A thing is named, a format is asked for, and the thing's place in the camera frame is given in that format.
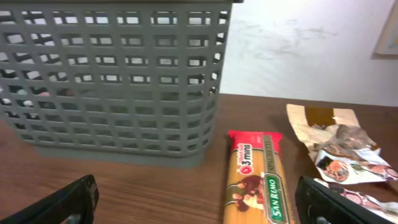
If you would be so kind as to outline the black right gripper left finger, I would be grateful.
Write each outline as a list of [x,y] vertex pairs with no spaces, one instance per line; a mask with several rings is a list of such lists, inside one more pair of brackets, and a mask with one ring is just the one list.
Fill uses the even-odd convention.
[[1,220],[1,224],[92,224],[100,194],[92,174]]

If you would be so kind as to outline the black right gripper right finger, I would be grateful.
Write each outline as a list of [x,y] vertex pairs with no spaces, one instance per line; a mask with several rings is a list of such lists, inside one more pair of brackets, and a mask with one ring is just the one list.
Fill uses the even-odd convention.
[[295,204],[300,222],[306,224],[397,223],[397,202],[380,202],[320,179],[299,178]]

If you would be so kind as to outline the beige mushroom snack pouch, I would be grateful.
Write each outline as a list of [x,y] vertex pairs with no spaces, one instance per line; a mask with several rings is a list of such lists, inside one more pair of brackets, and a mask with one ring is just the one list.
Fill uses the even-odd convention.
[[288,104],[287,116],[320,180],[344,188],[397,181],[396,170],[380,157],[381,148],[360,127],[353,110]]

